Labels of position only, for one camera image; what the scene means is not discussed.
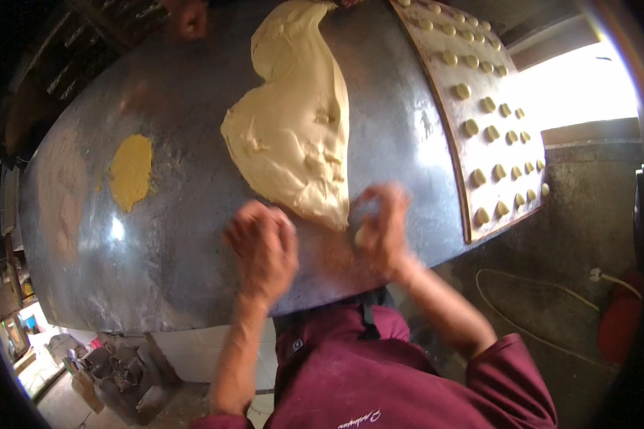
red object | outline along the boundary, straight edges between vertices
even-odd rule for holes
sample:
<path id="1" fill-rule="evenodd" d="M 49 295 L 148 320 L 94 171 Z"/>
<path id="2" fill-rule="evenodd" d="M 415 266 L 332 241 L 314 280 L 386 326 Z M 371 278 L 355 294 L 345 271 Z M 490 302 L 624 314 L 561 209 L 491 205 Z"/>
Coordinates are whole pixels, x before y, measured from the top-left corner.
<path id="1" fill-rule="evenodd" d="M 103 347 L 103 342 L 99 338 L 96 338 L 93 341 L 91 341 L 91 348 L 99 349 L 101 347 Z"/>
<path id="2" fill-rule="evenodd" d="M 394 310 L 373 307 L 380 340 L 365 331 L 360 305 L 313 314 L 277 339 L 275 411 L 265 428 L 556 428 L 551 396 L 518 334 L 468 365 L 467 387 L 441 378 L 408 342 Z M 245 416 L 212 415 L 193 429 L 242 428 Z"/>
<path id="3" fill-rule="evenodd" d="M 637 271 L 626 273 L 622 281 L 639 293 L 644 290 L 644 276 Z M 635 338 L 641 315 L 641 299 L 626 287 L 616 285 L 613 300 L 601 318 L 596 344 L 605 360 L 622 365 Z"/>

maroon shirt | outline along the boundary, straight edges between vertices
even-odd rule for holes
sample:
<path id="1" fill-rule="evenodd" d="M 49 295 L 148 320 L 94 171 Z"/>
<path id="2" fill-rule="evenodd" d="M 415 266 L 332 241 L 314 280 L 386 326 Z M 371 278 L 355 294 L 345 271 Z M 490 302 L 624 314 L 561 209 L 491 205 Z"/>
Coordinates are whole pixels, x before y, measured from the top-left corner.
<path id="1" fill-rule="evenodd" d="M 441 378 L 395 310 L 374 306 L 380 340 L 359 340 L 359 305 L 321 310 L 277 339 L 275 411 L 265 428 L 555 428 L 551 396 L 518 334 L 473 359 L 467 386 Z M 192 429 L 252 428 L 211 415 Z"/>

another person's hand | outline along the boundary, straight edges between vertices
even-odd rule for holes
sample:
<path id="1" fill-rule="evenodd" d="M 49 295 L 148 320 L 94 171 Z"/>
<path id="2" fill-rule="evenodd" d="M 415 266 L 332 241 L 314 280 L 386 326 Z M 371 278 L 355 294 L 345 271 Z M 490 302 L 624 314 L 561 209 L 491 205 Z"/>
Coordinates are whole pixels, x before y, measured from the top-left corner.
<path id="1" fill-rule="evenodd" d="M 269 310 L 298 271 L 296 228 L 280 209 L 253 200 L 236 212 L 223 239 L 238 259 L 241 294 Z"/>
<path id="2" fill-rule="evenodd" d="M 405 240 L 405 218 L 411 197 L 397 183 L 368 187 L 358 202 L 377 200 L 377 217 L 365 215 L 356 245 L 375 273 L 387 281 L 400 281 L 414 257 Z"/>
<path id="3" fill-rule="evenodd" d="M 207 11 L 201 0 L 161 0 L 170 13 L 169 31 L 173 38 L 189 42 L 207 32 Z"/>

steel work surface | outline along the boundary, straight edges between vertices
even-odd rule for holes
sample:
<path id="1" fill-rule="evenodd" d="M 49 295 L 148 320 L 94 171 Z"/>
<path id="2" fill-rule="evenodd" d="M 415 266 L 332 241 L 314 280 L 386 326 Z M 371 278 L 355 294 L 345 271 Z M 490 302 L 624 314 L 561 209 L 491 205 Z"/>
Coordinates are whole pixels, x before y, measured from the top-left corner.
<path id="1" fill-rule="evenodd" d="M 26 257 L 51 323 L 96 331 L 170 331 L 227 324 L 238 291 L 219 235 L 255 193 L 220 135 L 226 109 L 260 84 L 250 36 L 275 5 L 239 1 L 209 11 L 206 39 L 162 35 L 101 74 L 62 113 L 23 176 Z M 413 195 L 409 244 L 427 265 L 464 253 L 447 138 L 430 86 L 391 6 L 364 1 L 320 26 L 348 86 L 351 198 L 371 183 Z M 152 140 L 151 188 L 130 213 L 112 200 L 108 168 L 131 134 Z M 377 287 L 332 233 L 294 219 L 301 269 L 272 315 Z"/>

wooden board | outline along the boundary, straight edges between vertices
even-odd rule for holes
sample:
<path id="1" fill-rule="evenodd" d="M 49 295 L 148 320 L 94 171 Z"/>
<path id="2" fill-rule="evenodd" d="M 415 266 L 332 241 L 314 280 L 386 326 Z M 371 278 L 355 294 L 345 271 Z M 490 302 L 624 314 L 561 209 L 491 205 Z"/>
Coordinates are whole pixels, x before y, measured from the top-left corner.
<path id="1" fill-rule="evenodd" d="M 437 105 L 441 109 L 443 123 L 453 158 L 456 180 L 459 188 L 460 203 L 463 215 L 465 242 L 471 243 L 495 234 L 516 222 L 531 215 L 541 207 L 544 197 L 541 193 L 544 183 L 545 168 L 538 168 L 537 161 L 545 164 L 544 145 L 540 130 L 533 120 L 527 116 L 518 117 L 516 109 L 521 106 L 521 89 L 516 86 L 517 71 L 512 60 L 501 46 L 498 37 L 483 28 L 479 22 L 473 25 L 474 18 L 461 10 L 440 4 L 436 1 L 413 1 L 409 6 L 402 6 L 395 0 L 391 4 L 411 37 L 423 65 L 423 68 L 433 85 Z M 440 13 L 433 9 L 434 5 L 441 8 Z M 458 14 L 465 17 L 465 22 L 457 20 Z M 429 20 L 432 30 L 420 26 L 420 20 Z M 455 35 L 448 35 L 446 25 L 456 29 Z M 473 35 L 483 36 L 483 42 L 468 41 L 468 31 Z M 451 51 L 457 56 L 457 64 L 449 65 L 445 61 L 444 52 Z M 476 56 L 479 65 L 472 68 L 468 65 L 467 56 Z M 483 68 L 483 61 L 494 67 L 492 73 Z M 498 66 L 504 66 L 507 73 L 500 73 Z M 455 91 L 458 84 L 467 84 L 471 96 L 462 99 Z M 496 110 L 489 113 L 483 107 L 483 99 L 489 97 Z M 506 103 L 512 114 L 502 114 L 501 105 Z M 479 132 L 470 137 L 465 130 L 465 121 L 474 119 L 479 125 Z M 500 137 L 493 141 L 488 137 L 486 128 L 493 125 Z M 507 132 L 513 131 L 517 142 L 507 140 Z M 523 143 L 520 139 L 522 132 L 528 133 L 531 140 Z M 526 173 L 525 163 L 533 165 L 533 171 Z M 501 164 L 506 177 L 497 180 L 493 171 Z M 518 166 L 522 176 L 516 180 L 512 177 L 512 168 Z M 477 186 L 472 181 L 472 174 L 481 169 L 487 181 Z M 531 189 L 536 197 L 527 198 Z M 515 203 L 516 194 L 525 198 L 525 203 Z M 496 208 L 503 202 L 509 208 L 509 213 L 499 216 Z M 490 221 L 481 224 L 477 221 L 476 212 L 483 208 L 489 214 Z"/>

